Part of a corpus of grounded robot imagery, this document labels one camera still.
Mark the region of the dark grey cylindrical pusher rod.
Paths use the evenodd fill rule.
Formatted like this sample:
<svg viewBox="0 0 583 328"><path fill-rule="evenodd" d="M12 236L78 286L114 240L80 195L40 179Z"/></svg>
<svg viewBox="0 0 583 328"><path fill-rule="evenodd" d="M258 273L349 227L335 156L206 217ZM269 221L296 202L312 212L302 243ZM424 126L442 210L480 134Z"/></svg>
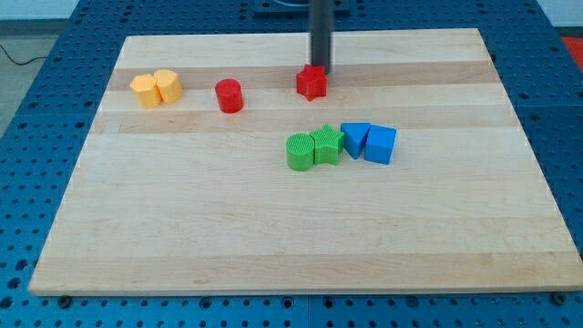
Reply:
<svg viewBox="0 0 583 328"><path fill-rule="evenodd" d="M333 7L330 0L311 0L309 8L310 55L312 66L332 68Z"/></svg>

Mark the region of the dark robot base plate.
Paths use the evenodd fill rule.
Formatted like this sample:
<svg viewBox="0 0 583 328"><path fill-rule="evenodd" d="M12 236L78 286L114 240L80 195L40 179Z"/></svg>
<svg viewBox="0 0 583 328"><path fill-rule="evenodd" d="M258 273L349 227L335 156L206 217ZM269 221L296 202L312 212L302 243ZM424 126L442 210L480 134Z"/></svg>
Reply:
<svg viewBox="0 0 583 328"><path fill-rule="evenodd" d="M352 0L331 0L333 12L345 15L351 12ZM304 15L310 9L310 0L250 0L255 15Z"/></svg>

